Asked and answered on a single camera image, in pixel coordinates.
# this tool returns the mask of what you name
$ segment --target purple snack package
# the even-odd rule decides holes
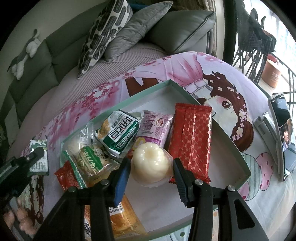
[[[174,115],[164,115],[144,110],[144,117],[136,134],[136,139],[142,137],[145,142],[152,142],[163,148],[173,117]]]

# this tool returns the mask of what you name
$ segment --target cartoon eye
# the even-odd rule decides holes
[[[227,101],[224,100],[221,105],[225,108],[225,109],[229,109],[231,107],[231,104]]]

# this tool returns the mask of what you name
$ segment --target white phone holder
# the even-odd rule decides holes
[[[275,163],[279,164],[279,161],[281,160],[281,157],[278,155],[278,137],[276,134],[276,128],[274,125],[273,120],[269,116],[268,112],[265,112],[264,114],[258,116],[253,120],[253,124],[256,127],[257,131],[263,138],[265,144],[267,145],[267,148],[269,149],[272,158]]]

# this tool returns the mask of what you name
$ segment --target stuffed animal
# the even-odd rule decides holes
[[[37,39],[38,36],[38,30],[34,29],[33,37],[26,42],[19,56],[14,57],[7,69],[7,71],[10,70],[18,80],[21,79],[22,74],[24,73],[25,62],[29,56],[30,58],[34,57],[39,45],[41,44],[41,41]]]

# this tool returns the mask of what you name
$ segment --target pink floral tablecloth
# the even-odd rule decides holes
[[[62,141],[89,120],[130,96],[172,79],[203,105],[236,144],[250,170],[239,193],[270,237],[295,203],[295,173],[283,183],[252,120],[269,111],[267,97],[243,74],[223,61],[196,52],[157,59],[123,73],[93,89],[44,126],[36,139],[48,141],[50,175],[33,177],[23,193],[24,206],[35,225],[42,223],[62,195],[54,176],[60,168]],[[29,151],[27,147],[22,155]]]

